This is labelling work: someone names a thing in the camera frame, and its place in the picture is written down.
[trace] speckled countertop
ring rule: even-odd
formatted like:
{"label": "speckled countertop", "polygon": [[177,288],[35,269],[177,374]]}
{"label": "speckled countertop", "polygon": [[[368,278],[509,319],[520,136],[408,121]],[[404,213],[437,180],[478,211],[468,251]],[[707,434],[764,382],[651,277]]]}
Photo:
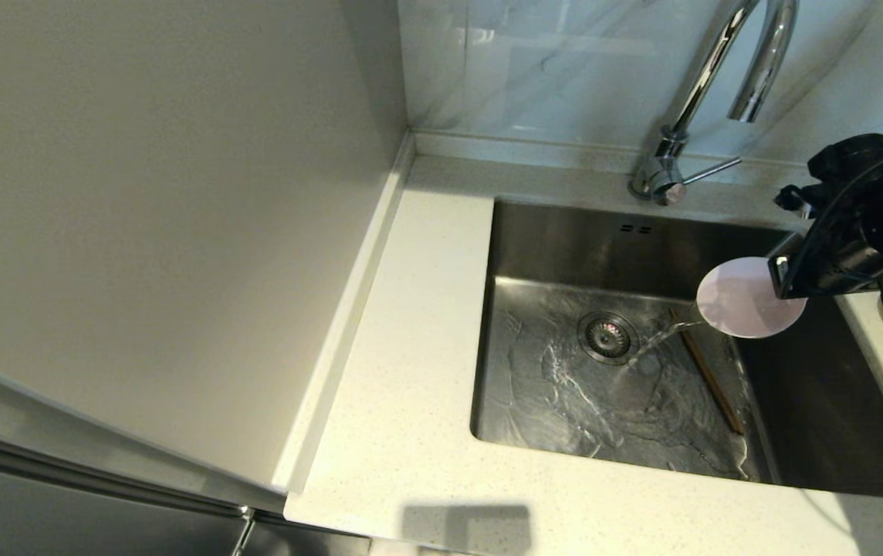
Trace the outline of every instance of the speckled countertop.
{"label": "speckled countertop", "polygon": [[[469,430],[495,197],[795,225],[774,190],[702,183],[658,208],[617,174],[418,158],[287,518],[485,554],[883,554],[878,497],[499,446]],[[876,295],[841,307],[883,387]]]}

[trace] faucet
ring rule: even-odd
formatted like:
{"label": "faucet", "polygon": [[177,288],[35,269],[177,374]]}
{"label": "faucet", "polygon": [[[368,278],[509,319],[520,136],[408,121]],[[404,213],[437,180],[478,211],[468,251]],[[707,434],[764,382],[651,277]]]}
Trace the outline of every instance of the faucet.
{"label": "faucet", "polygon": [[[767,11],[756,52],[753,53],[747,76],[727,116],[740,122],[749,123],[756,119],[760,105],[784,61],[784,53],[791,41],[798,15],[798,0],[766,2]],[[654,201],[659,205],[674,205],[685,197],[685,186],[689,183],[740,163],[740,158],[732,158],[684,178],[678,169],[678,155],[688,142],[688,124],[702,104],[702,98],[709,91],[709,85],[716,78],[734,39],[758,3],[760,0],[737,0],[731,7],[726,22],[709,47],[709,54],[706,54],[699,74],[692,81],[692,87],[688,89],[684,101],[679,103],[681,110],[678,111],[677,119],[673,124],[661,127],[661,140],[654,154],[646,154],[641,159],[633,179],[628,183],[628,189],[634,197]]]}

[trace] marble backsplash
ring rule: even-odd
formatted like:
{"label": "marble backsplash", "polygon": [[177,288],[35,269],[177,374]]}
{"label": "marble backsplash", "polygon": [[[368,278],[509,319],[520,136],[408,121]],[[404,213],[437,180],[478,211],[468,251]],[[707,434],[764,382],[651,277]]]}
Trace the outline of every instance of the marble backsplash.
{"label": "marble backsplash", "polygon": [[[418,130],[644,147],[729,0],[399,0]],[[758,120],[726,113],[763,24],[753,13],[696,115],[689,154],[804,163],[883,133],[883,0],[803,0]]]}

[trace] drain strainer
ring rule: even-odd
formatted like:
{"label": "drain strainer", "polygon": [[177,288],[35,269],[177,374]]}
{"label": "drain strainer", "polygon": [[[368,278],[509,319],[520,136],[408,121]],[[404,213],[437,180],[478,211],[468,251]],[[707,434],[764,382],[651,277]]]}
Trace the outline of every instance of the drain strainer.
{"label": "drain strainer", "polygon": [[579,321],[579,344],[601,363],[622,365],[637,352],[640,342],[633,325],[616,313],[601,310]]}

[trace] kitchen sink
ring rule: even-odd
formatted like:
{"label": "kitchen sink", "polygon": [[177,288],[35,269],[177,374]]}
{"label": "kitchen sink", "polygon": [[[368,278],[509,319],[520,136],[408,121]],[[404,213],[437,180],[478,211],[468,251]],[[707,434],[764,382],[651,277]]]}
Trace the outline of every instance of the kitchen sink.
{"label": "kitchen sink", "polygon": [[[764,339],[692,325],[695,288],[711,268],[766,256],[786,238],[773,229],[497,203],[474,436],[883,496],[883,394],[836,300],[809,299],[796,324]],[[682,334],[698,346],[742,434]]]}

